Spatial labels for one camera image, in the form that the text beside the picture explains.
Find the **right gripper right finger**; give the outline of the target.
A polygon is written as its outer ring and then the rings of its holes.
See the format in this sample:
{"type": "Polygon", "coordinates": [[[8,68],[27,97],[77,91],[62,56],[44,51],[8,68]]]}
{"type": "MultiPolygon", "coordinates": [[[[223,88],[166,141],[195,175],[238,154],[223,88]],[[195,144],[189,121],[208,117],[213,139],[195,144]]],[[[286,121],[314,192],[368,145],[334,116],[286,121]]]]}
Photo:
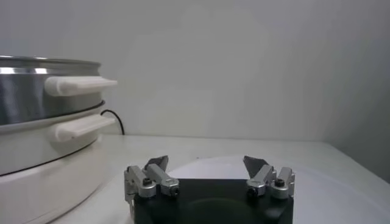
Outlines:
{"type": "Polygon", "coordinates": [[[249,198],[258,198],[267,192],[278,200],[293,198],[295,173],[291,168],[282,167],[277,173],[264,159],[251,156],[244,156],[243,163],[250,177],[246,181],[249,198]]]}

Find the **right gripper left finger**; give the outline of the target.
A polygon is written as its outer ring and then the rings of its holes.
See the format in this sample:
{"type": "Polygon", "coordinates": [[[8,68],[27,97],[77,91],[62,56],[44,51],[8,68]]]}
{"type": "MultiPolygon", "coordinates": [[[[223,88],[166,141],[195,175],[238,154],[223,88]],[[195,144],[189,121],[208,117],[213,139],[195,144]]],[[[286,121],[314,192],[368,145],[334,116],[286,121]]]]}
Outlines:
{"type": "Polygon", "coordinates": [[[150,159],[141,169],[139,166],[128,166],[124,171],[124,196],[130,203],[136,196],[152,198],[160,193],[169,197],[180,194],[178,179],[166,173],[169,158],[167,155],[150,159]]]}

